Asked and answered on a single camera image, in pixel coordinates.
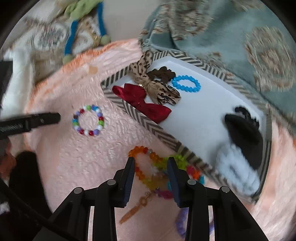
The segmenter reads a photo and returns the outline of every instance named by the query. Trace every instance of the floral pattern fabric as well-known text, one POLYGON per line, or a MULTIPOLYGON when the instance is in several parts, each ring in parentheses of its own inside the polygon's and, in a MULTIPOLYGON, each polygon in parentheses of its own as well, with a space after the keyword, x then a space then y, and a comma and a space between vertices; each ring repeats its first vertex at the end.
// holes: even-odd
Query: floral pattern fabric
POLYGON ((173 50, 233 77, 296 135, 296 44, 260 0, 168 0, 148 18, 142 51, 173 50))

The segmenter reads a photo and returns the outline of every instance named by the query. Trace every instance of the pink fleece fabric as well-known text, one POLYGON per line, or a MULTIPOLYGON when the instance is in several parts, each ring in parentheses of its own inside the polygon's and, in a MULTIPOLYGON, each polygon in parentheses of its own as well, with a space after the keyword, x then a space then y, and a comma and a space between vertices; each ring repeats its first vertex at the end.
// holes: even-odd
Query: pink fleece fabric
MULTIPOLYGON (((75 187, 94 188, 112 178, 116 170, 125 166, 128 152, 136 145, 152 148, 160 157, 173 154, 103 95, 100 81, 140 57, 136 39, 93 58, 87 55, 87 61, 83 61, 82 57, 80 65, 67 71, 59 70, 50 77, 27 106, 28 113, 51 111, 62 116, 58 125, 38 128, 25 137, 27 145, 37 153, 44 189, 53 211, 75 187), (73 113, 85 104, 100 106, 104 114, 105 128, 98 137, 81 136, 72 128, 73 113)), ((91 129, 96 121, 94 115, 87 113, 81 117, 80 123, 82 127, 91 129)), ((147 158, 139 156, 137 161, 147 174, 151 172, 147 158)), ((296 175, 293 173, 296 151, 287 130, 279 128, 276 123, 273 123, 270 163, 260 200, 256 205, 246 206, 267 238, 278 241, 289 235, 295 226, 296 175)), ((208 179, 206 184, 215 187, 208 179)), ((153 197, 126 223, 118 223, 147 191, 147 187, 135 176, 127 207, 115 210, 118 240, 182 240, 174 225, 179 209, 173 200, 153 197)))

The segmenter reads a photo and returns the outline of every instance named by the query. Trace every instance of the blue beaded bracelet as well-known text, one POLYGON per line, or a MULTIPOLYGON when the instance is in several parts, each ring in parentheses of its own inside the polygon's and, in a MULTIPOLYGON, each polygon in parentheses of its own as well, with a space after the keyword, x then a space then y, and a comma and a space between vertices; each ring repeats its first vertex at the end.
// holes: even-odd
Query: blue beaded bracelet
POLYGON ((193 78, 192 76, 188 76, 188 75, 182 75, 182 76, 177 76, 175 78, 172 79, 172 84, 174 87, 176 87, 176 89, 178 90, 184 90, 186 92, 198 92, 200 91, 200 84, 199 82, 193 78), (184 85, 180 85, 177 82, 180 80, 190 80, 191 82, 193 82, 195 84, 196 87, 192 88, 192 87, 188 87, 188 86, 184 86, 184 85))

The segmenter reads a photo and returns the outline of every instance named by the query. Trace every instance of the hair bow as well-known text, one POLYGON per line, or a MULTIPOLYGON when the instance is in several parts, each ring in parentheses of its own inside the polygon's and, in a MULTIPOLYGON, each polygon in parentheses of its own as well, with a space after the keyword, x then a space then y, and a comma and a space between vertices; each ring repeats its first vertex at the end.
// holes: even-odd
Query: hair bow
POLYGON ((145 91, 155 104, 169 103, 175 105, 180 99, 180 93, 173 87, 158 80, 151 80, 147 75, 147 69, 152 63, 153 54, 145 52, 138 62, 130 65, 134 81, 144 87, 145 91))
POLYGON ((124 88, 113 86, 112 91, 157 124, 165 120, 172 112, 166 106, 146 103, 144 101, 146 92, 140 86, 124 84, 124 88))

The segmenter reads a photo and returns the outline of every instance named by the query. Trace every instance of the gift box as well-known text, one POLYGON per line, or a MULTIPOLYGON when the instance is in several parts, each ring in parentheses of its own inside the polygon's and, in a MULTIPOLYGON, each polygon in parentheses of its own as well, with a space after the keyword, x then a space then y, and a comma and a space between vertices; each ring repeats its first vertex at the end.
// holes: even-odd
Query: gift box
MULTIPOLYGON (((165 104, 172 112, 159 124, 112 92, 114 85, 123 87, 125 83, 136 84, 129 74, 130 66, 103 80, 101 87, 108 99, 169 148, 184 156, 217 185, 229 186, 239 197, 256 202, 263 188, 271 153, 271 116, 265 103, 239 84, 233 74, 186 54, 173 51, 157 52, 153 55, 148 71, 162 66, 167 66, 176 72, 177 76, 190 75, 198 79, 201 90, 197 93, 180 91, 181 99, 176 105, 165 104), (218 147, 225 142, 231 142, 223 124, 223 117, 233 112, 233 107, 238 105, 246 106, 251 114, 256 116, 263 137, 262 162, 257 170, 260 187, 252 196, 239 193, 235 184, 230 183, 214 168, 218 147)), ((149 96, 146 96, 145 102, 152 103, 149 96)))

